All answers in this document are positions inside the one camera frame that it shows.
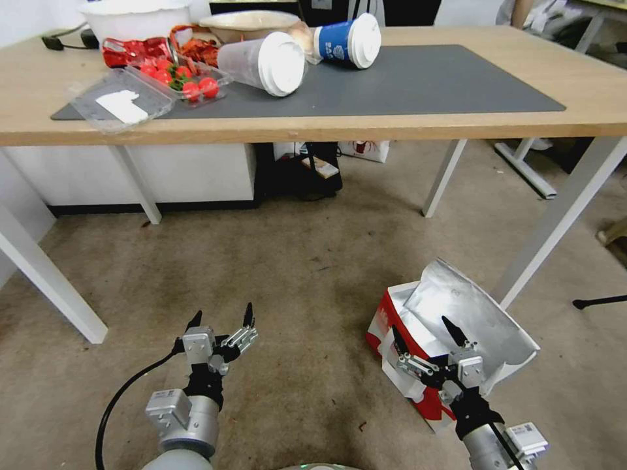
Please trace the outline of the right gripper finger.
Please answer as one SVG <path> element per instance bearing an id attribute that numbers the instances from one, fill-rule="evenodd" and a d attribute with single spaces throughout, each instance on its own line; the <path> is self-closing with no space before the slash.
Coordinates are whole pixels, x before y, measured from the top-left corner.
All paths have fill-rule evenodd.
<path id="1" fill-rule="evenodd" d="M 441 390 L 444 383 L 444 372 L 439 365 L 429 362 L 420 356 L 410 354 L 408 346 L 396 326 L 391 327 L 394 346 L 398 353 L 397 366 L 409 376 L 419 380 L 423 385 Z"/>
<path id="2" fill-rule="evenodd" d="M 471 341 L 459 326 L 453 323 L 445 315 L 442 315 L 441 319 L 445 326 L 445 329 L 447 330 L 448 334 L 453 340 L 453 343 L 455 344 L 456 351 L 474 351 L 476 349 L 477 342 Z"/>

